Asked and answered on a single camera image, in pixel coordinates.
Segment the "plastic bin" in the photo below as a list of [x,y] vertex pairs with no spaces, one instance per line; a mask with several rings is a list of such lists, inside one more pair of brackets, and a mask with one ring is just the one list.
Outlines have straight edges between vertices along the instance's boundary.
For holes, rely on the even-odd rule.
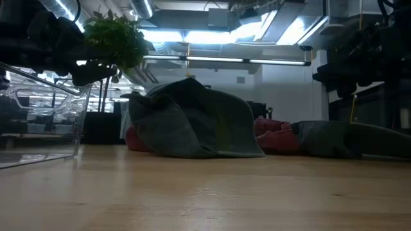
[[0,82],[0,169],[78,154],[91,85],[32,83]]

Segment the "wooden floor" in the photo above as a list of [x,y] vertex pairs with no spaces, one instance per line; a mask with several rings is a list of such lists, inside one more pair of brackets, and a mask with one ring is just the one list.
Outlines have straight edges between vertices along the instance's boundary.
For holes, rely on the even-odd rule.
[[411,163],[85,146],[0,171],[0,230],[411,230]]

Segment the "potted plant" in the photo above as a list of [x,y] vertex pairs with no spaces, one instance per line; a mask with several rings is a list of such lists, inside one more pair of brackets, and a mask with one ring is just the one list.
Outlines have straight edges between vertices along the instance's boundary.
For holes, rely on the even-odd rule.
[[85,118],[84,135],[88,143],[112,144],[119,140],[121,114],[105,113],[105,100],[111,79],[118,83],[123,73],[139,65],[143,56],[147,55],[146,40],[138,30],[137,21],[129,21],[125,16],[118,17],[111,10],[103,15],[94,12],[94,16],[84,22],[84,36],[87,45],[108,54],[104,58],[88,60],[98,65],[116,66],[118,73],[105,82],[105,90],[101,110],[88,112]]

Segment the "black equipment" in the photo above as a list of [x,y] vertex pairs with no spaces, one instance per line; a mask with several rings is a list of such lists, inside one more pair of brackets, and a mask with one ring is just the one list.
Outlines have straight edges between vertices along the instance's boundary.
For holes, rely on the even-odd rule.
[[[378,0],[383,22],[358,31],[337,56],[343,58],[318,68],[313,79],[336,88],[340,98],[349,97],[357,84],[411,78],[411,1]],[[387,15],[384,5],[394,11]]]
[[[70,73],[77,86],[117,74],[116,68],[90,61],[110,54],[97,52],[85,43],[76,19],[56,19],[38,0],[3,0],[0,4],[0,62],[37,73]],[[88,61],[77,65],[78,60]]]

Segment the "white wall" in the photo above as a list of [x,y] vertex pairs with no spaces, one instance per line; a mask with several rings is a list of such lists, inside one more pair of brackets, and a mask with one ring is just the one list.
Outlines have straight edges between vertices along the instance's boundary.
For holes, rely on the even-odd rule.
[[272,119],[291,123],[328,120],[328,95],[313,71],[326,62],[325,51],[317,53],[311,67],[262,65],[254,79],[253,100],[273,108]]
[[[152,69],[151,72],[158,79],[160,84],[171,83],[183,80],[186,77],[187,70],[174,69]],[[251,101],[253,99],[254,75],[248,74],[246,70],[209,70],[209,69],[190,69],[190,74],[196,76],[196,80],[203,85],[210,85],[214,90],[220,90],[235,95],[243,100]],[[245,77],[245,84],[237,84],[237,77]]]

